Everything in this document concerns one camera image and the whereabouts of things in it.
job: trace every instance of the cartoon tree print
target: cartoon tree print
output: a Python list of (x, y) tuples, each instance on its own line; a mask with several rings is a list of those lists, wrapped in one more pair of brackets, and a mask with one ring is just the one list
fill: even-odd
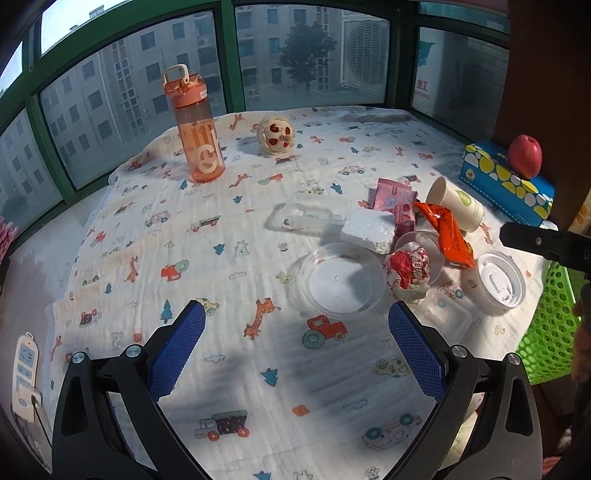
[(162, 313), (160, 314), (160, 320), (164, 321), (164, 324), (167, 324), (168, 321), (173, 317), (173, 312), (170, 309), (170, 302), (168, 301), (168, 299), (166, 299), (166, 301), (164, 302), (164, 309), (162, 310)]

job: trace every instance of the tissue box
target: tissue box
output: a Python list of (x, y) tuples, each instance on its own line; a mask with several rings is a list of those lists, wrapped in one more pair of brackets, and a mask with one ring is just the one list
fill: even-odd
[(492, 142), (466, 146), (460, 181), (524, 225), (540, 226), (554, 201), (554, 186), (540, 175), (520, 178), (509, 166), (507, 151)]

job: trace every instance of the white plastic lid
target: white plastic lid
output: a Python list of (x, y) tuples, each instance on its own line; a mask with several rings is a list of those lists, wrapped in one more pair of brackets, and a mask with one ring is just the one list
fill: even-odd
[(478, 259), (478, 273), (488, 293), (501, 305), (513, 309), (525, 298), (525, 280), (511, 257), (485, 253)]

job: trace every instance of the paper cup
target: paper cup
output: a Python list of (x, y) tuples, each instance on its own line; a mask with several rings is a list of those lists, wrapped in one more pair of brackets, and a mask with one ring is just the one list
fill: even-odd
[(478, 228), (484, 215), (484, 208), (478, 200), (447, 181), (445, 177), (439, 177), (433, 182), (426, 203), (449, 208), (460, 230), (468, 233)]

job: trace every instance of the red apple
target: red apple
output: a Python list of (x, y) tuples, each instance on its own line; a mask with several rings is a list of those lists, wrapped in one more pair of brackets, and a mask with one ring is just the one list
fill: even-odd
[(509, 146), (509, 165), (524, 179), (532, 179), (542, 168), (542, 148), (528, 135), (519, 135)]

